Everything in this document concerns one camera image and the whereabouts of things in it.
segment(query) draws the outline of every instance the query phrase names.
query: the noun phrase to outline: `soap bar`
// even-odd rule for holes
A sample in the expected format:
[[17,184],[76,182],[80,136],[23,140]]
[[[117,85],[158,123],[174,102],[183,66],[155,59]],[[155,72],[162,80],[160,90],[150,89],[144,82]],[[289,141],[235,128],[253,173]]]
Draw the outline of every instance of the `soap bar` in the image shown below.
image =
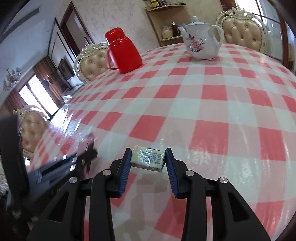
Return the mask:
[[131,165],[133,167],[161,172],[164,166],[164,156],[164,151],[135,146],[131,157]]

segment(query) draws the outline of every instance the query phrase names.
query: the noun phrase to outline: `checkered tablecloth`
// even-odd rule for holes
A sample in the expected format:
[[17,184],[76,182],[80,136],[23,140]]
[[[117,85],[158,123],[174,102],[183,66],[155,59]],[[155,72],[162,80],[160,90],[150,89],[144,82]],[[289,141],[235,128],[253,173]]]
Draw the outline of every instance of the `checkered tablecloth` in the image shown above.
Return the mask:
[[[74,153],[90,132],[99,153],[90,176],[127,147],[171,147],[204,178],[228,178],[275,240],[296,210],[296,77],[275,60],[230,44],[208,62],[192,59],[183,44],[142,58],[139,69],[108,70],[81,88],[52,120],[31,169]],[[185,207],[171,193],[166,167],[160,173],[132,167],[124,197],[112,200],[115,236],[180,240]]]

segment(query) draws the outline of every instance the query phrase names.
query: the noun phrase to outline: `plastic bag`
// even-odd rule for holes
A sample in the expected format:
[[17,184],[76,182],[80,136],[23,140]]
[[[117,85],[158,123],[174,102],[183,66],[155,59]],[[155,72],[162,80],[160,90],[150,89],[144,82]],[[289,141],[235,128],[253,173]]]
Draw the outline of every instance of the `plastic bag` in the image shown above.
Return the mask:
[[168,39],[173,37],[173,29],[170,26],[164,26],[161,32],[163,39]]
[[133,167],[161,172],[164,166],[164,156],[164,151],[135,146],[131,157],[131,165]]

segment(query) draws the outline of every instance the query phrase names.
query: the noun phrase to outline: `window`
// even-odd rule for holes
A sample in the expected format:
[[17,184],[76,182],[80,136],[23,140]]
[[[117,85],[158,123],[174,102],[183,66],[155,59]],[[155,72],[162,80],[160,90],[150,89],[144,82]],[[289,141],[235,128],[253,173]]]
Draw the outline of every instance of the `window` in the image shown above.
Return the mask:
[[247,12],[257,15],[264,23],[268,37],[269,46],[266,55],[283,61],[283,39],[282,28],[279,16],[275,8],[268,2],[268,0],[235,0],[237,6],[244,8]]
[[40,108],[48,119],[51,119],[59,109],[36,75],[26,83],[19,93],[28,105]]

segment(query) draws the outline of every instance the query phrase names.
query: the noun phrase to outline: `brown curtain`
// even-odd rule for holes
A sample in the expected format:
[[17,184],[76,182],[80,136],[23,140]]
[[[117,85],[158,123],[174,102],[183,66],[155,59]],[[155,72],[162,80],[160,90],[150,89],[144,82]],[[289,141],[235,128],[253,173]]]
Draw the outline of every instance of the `brown curtain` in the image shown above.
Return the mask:
[[223,11],[232,9],[232,7],[237,7],[234,0],[220,0],[222,4]]
[[47,55],[38,64],[33,67],[36,77],[41,81],[42,85],[51,96],[55,104],[60,108],[64,105],[61,98],[62,90],[60,88],[59,76],[57,75],[57,68]]
[[12,114],[14,110],[21,109],[25,105],[27,105],[26,101],[20,96],[20,94],[13,89],[9,96],[7,97],[6,101],[4,102],[7,110]]

